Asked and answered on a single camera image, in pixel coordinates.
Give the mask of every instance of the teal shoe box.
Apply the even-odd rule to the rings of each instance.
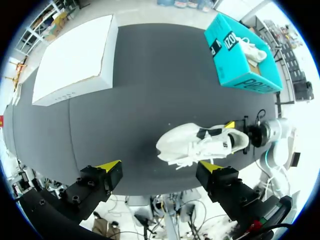
[[[283,89],[276,62],[268,45],[247,27],[231,17],[218,13],[204,35],[221,86],[261,94],[275,93]],[[258,71],[254,71],[254,67],[248,63],[236,36],[248,38],[250,43],[266,52],[266,59],[258,63]]]

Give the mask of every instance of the dark gray mat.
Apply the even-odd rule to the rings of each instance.
[[[36,75],[37,70],[22,85],[19,103],[13,108],[17,156],[45,177],[71,184],[79,171],[71,143],[69,101],[33,106]]]
[[[162,194],[198,187],[196,165],[178,171],[157,158],[157,140],[185,123],[223,124],[260,109],[275,117],[272,94],[219,85],[204,31],[172,24],[119,28],[113,89],[72,98],[70,123],[78,167],[122,160],[120,195]],[[256,155],[264,149],[257,149]],[[241,152],[216,160],[241,170]]]

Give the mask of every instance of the white wall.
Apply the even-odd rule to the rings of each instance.
[[[263,0],[222,0],[216,10],[240,21],[262,1]]]

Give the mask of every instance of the white sneaker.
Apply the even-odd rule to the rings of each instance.
[[[234,128],[216,125],[203,128],[194,123],[187,123],[166,132],[156,148],[158,158],[168,165],[177,164],[177,170],[192,166],[201,160],[223,159],[231,153],[244,149],[249,144],[249,137]]]
[[[256,48],[255,44],[250,43],[249,38],[244,37],[241,39],[240,37],[236,37],[236,39],[238,40],[245,56],[248,59],[253,60],[256,63],[261,63],[263,60],[266,59],[267,53]]]

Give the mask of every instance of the white box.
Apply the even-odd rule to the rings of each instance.
[[[45,50],[32,104],[50,106],[113,87],[118,26],[114,15],[99,17],[58,37]]]

